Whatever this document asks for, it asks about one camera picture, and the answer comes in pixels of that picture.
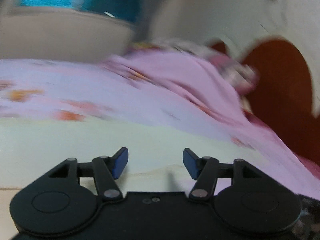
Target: white wall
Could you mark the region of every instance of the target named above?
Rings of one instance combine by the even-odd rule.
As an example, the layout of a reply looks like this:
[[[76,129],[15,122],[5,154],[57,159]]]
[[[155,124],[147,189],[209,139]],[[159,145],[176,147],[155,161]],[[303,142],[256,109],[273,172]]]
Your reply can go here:
[[[133,35],[123,21],[73,10],[51,12],[19,8],[4,0],[0,15],[0,58],[44,58],[98,62],[112,53],[125,51]],[[170,36],[182,0],[165,0],[153,21],[153,37]]]
[[[303,54],[320,107],[320,0],[186,0],[176,36],[199,43],[222,39],[234,58],[264,36],[280,35]]]

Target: brown rounded headboard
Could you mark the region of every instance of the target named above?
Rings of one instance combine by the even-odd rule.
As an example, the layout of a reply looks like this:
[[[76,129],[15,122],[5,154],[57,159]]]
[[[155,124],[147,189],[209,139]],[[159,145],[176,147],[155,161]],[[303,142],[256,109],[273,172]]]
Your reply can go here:
[[[320,165],[320,120],[311,112],[311,77],[299,50],[285,40],[267,40],[257,44],[242,64],[260,72],[257,88],[246,96],[254,115],[293,152]]]

